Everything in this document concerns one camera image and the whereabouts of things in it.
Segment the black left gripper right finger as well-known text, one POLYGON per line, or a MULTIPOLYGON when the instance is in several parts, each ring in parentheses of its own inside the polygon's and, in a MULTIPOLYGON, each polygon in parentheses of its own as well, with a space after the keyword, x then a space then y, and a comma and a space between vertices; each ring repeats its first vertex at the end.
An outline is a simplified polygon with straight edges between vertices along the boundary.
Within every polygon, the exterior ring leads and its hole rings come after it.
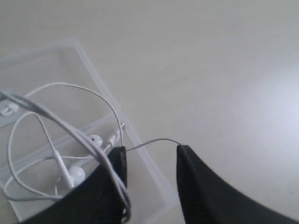
POLYGON ((209 168, 188 145, 177 146, 178 196, 187 224, 296 224, 244 195, 209 168))

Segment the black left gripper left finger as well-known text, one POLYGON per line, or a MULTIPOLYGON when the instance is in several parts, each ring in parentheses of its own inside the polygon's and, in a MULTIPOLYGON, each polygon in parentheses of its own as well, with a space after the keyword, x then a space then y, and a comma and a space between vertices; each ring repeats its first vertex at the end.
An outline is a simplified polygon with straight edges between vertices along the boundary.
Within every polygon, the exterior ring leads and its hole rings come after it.
POLYGON ((63 199, 24 224, 120 224, 124 206, 108 172, 99 165, 63 199))

